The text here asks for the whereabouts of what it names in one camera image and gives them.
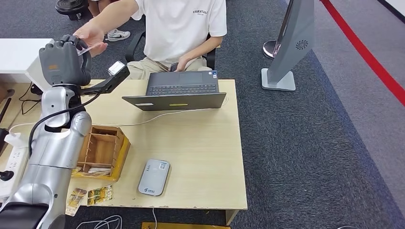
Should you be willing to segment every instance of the wooden compartment organizer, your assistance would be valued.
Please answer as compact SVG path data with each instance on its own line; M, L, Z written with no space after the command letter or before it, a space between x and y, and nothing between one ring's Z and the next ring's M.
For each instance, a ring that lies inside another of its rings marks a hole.
M81 167L74 177L91 177L118 181L128 154L130 142L122 130L111 126L91 127L90 133L85 137L82 150L77 161ZM89 173L91 168L110 168L108 175Z

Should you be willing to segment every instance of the white t-shirt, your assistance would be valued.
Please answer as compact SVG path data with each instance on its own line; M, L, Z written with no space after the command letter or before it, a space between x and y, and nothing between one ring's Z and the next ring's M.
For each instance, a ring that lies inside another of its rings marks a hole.
M224 36L225 0L135 0L135 20L146 16L144 53L167 67L207 39Z

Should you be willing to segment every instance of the power strip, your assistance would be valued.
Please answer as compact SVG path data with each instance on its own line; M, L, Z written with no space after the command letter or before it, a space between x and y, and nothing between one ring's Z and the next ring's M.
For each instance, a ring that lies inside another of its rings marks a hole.
M5 202L15 191L24 174L28 161L28 140L25 140L21 133L8 134L5 142L13 146L13 150L3 171L13 171L13 177L8 181L0 180L0 202Z

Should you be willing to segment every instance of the silver robot arm segment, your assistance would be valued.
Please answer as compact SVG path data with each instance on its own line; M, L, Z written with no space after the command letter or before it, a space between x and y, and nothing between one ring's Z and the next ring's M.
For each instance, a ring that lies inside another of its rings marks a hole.
M108 69L107 80L81 89L90 82L91 66L89 53L82 60L77 55L76 49L83 48L87 48L83 41L66 35L40 50L44 77L53 86L42 95L41 120L45 120L33 129L32 155L24 176L0 208L0 229L64 228L71 172L91 127L80 96L110 93L129 75L127 66L116 62Z

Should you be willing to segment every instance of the person's arm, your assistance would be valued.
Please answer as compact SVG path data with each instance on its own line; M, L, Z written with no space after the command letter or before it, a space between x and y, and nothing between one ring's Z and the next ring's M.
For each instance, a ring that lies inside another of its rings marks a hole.
M139 6L135 0L119 0L105 7L89 23L96 25L106 34L127 22L138 9Z
M214 50L216 47L218 47L222 43L222 38L223 38L223 36L210 37L208 40L206 40L200 46L198 46L197 48L184 54L182 57L180 57L179 65L180 65L180 63L183 63L183 62L186 65L189 61L211 52L212 50Z

